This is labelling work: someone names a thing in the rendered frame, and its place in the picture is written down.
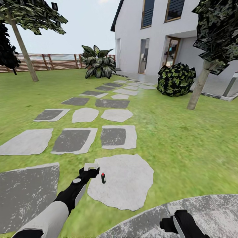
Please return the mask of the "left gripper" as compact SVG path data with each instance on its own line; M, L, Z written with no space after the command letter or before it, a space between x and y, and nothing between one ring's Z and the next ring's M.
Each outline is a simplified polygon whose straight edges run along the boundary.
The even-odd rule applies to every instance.
M84 169L80 169L80 175L85 174L88 177L88 180L90 180L90 178L95 178L98 174L99 174L99 170L100 167L98 169L95 168L91 168L88 171L84 171Z

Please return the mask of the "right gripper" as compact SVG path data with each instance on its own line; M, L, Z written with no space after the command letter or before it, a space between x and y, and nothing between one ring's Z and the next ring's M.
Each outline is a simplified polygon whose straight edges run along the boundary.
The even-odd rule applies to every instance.
M160 228L164 229L165 232L173 232L178 234L177 230L174 227L173 224L173 217L170 218L163 218L162 221L160 221Z

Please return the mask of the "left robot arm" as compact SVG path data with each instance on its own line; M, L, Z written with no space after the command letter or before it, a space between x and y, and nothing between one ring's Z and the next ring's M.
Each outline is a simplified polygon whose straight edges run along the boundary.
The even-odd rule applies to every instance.
M72 209L76 207L86 191L86 184L90 178L99 174L98 163L85 163L80 169L80 176L72 184L61 191L43 212L29 221L12 238L58 238Z

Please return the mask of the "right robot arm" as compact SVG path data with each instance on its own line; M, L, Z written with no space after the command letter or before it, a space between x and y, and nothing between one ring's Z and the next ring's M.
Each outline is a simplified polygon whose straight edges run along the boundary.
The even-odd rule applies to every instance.
M170 218L163 218L160 221L160 228L165 232L179 234L181 238L210 238L204 235L196 225L191 214L181 206L168 206Z

